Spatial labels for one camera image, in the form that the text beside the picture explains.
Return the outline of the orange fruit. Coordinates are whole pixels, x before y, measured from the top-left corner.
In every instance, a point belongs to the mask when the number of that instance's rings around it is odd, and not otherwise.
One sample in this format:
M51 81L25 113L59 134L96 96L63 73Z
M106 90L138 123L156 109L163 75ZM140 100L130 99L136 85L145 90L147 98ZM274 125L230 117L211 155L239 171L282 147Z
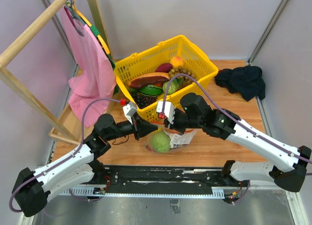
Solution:
M176 131L176 130L173 130L173 129L166 129L166 131L168 133L171 133L171 134L186 134L186 133L193 132L194 129L185 130L184 132Z

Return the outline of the clear zip top bag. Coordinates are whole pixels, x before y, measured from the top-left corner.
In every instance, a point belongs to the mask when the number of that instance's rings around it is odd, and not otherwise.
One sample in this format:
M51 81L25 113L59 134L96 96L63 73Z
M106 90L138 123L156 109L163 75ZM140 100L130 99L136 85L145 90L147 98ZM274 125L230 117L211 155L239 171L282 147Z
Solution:
M186 133L186 134L171 134L171 133L168 133L166 131L166 129L168 129L168 128L166 128L163 123L161 123L161 122L152 122L152 123L154 123L158 126L158 130L147 135L141 141L143 147L149 151L152 151L152 152L154 152L154 151L150 148L150 145L149 145L150 137L158 131L164 131L171 139L170 140L170 150L168 152L173 151L175 149L179 149L179 148L183 148L183 147L188 146L191 143L192 139L194 138L195 134L197 133L197 130L194 129L193 132Z

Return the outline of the green cabbage back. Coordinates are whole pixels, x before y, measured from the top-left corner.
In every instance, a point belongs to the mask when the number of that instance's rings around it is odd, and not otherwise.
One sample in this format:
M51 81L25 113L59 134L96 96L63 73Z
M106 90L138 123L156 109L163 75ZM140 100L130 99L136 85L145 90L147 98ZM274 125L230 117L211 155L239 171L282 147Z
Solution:
M157 153L166 153L170 150L170 137L164 131L158 131L150 137L150 148Z

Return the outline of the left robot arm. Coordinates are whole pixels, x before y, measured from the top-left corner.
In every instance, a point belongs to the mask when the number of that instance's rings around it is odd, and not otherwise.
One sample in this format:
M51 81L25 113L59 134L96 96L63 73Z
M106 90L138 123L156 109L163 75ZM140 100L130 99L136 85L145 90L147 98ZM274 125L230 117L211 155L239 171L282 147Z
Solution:
M104 171L97 159L110 149L111 140L130 135L139 140L157 129L157 125L138 114L119 123L110 114L101 115L92 133L74 150L45 166L25 168L19 173L9 199L10 209L31 217L57 195L78 184L102 182Z

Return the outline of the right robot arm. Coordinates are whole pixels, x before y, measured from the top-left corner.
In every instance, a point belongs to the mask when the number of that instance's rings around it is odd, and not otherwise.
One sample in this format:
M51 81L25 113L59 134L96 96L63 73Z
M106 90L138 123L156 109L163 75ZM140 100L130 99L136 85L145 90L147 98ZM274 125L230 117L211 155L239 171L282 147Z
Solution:
M201 129L210 137L239 144L265 158L261 163L226 161L221 171L221 181L225 185L247 180L267 181L286 191L300 191L312 153L310 148L282 143L229 110L212 109L195 93L186 94L180 103L182 109L171 102L158 102L157 112L166 127L181 133L189 128Z

